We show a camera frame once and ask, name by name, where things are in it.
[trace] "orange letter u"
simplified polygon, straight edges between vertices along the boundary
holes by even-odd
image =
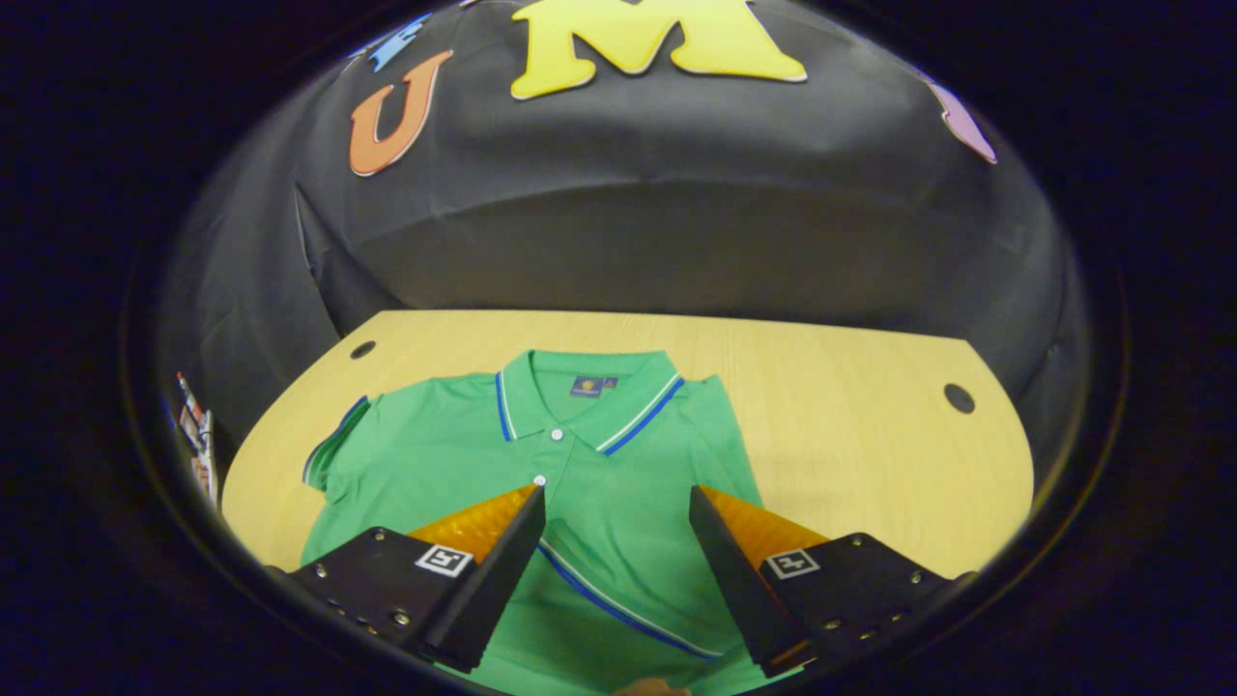
[[[353,141],[348,158],[357,176],[372,176],[390,167],[417,141],[429,115],[438,68],[450,57],[450,51],[443,51],[403,75],[403,82],[408,83],[403,120],[395,132],[382,140],[379,140],[379,114],[382,112],[382,100],[395,90],[395,85],[379,89],[353,111]]]

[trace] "polo shirt collar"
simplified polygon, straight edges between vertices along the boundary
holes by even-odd
[[[583,414],[558,422],[537,389],[533,373],[538,370],[622,377],[612,394]],[[607,356],[528,351],[495,376],[503,438],[518,440],[560,424],[607,456],[643,430],[682,384],[664,351]]]

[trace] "shirt label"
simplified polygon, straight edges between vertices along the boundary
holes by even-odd
[[[596,399],[597,397],[601,397],[601,378],[599,377],[575,378],[575,384],[571,386],[571,397],[588,397],[589,399]]]

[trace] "yellow letter m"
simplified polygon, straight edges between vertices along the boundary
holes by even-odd
[[[575,57],[573,36],[627,74],[648,69],[674,25],[683,46],[670,53],[690,73],[803,82],[803,63],[787,56],[747,9],[750,0],[541,0],[515,15],[528,20],[528,66],[511,84],[532,99],[588,83],[597,68]]]

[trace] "wooden table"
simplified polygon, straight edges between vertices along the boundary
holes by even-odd
[[[354,347],[376,341],[353,360]],[[362,396],[492,373],[518,354],[666,351],[687,380],[719,375],[767,509],[829,538],[866,532],[954,577],[1023,523],[1030,450],[965,340],[709,316],[536,310],[382,312],[306,371],[241,445],[223,513],[262,562],[294,570],[322,493],[306,457]],[[975,410],[945,398],[965,388]]]

